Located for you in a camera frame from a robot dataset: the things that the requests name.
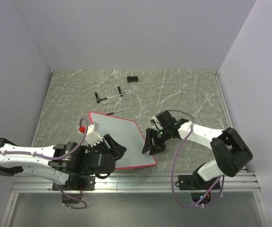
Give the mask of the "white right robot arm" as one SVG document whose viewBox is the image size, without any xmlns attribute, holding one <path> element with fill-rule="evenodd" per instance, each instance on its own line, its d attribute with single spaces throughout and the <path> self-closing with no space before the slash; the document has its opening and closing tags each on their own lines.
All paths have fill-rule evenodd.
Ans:
<svg viewBox="0 0 272 227">
<path fill-rule="evenodd" d="M 225 175 L 234 177 L 253 159 L 253 154 L 238 132 L 228 127 L 225 130 L 207 128 L 194 124 L 187 119 L 161 122 L 160 130 L 146 129 L 145 144 L 142 153 L 151 156 L 166 149 L 165 142 L 169 139 L 188 139 L 212 150 L 214 159 L 200 165 L 188 183 L 194 184 L 191 189 L 204 189 L 210 180 Z"/>
</svg>

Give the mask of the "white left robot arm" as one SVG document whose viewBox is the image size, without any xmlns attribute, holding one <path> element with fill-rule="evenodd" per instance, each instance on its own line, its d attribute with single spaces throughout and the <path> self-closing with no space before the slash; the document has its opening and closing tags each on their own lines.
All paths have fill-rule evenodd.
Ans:
<svg viewBox="0 0 272 227">
<path fill-rule="evenodd" d="M 0 175 L 43 178 L 53 182 L 54 190 L 92 191 L 95 179 L 109 177 L 126 150 L 109 134 L 93 146 L 71 141 L 42 148 L 18 147 L 0 138 Z"/>
</svg>

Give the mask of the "pink framed whiteboard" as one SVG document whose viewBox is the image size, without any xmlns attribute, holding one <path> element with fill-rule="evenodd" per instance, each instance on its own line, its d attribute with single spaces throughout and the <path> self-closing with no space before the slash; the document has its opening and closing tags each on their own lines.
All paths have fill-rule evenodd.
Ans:
<svg viewBox="0 0 272 227">
<path fill-rule="evenodd" d="M 142 153 L 145 139 L 136 122 L 112 115 L 89 112 L 91 122 L 100 125 L 102 135 L 109 134 L 118 144 L 126 147 L 124 156 L 116 161 L 116 170 L 156 166 L 157 162 L 149 153 Z"/>
</svg>

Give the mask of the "yellow whiteboard eraser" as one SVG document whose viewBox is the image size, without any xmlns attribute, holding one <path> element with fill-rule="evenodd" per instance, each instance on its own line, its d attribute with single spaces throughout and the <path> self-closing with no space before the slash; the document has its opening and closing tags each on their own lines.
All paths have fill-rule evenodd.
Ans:
<svg viewBox="0 0 272 227">
<path fill-rule="evenodd" d="M 131 82 L 138 82 L 139 78 L 138 76 L 127 76 L 127 82 L 131 83 Z"/>
</svg>

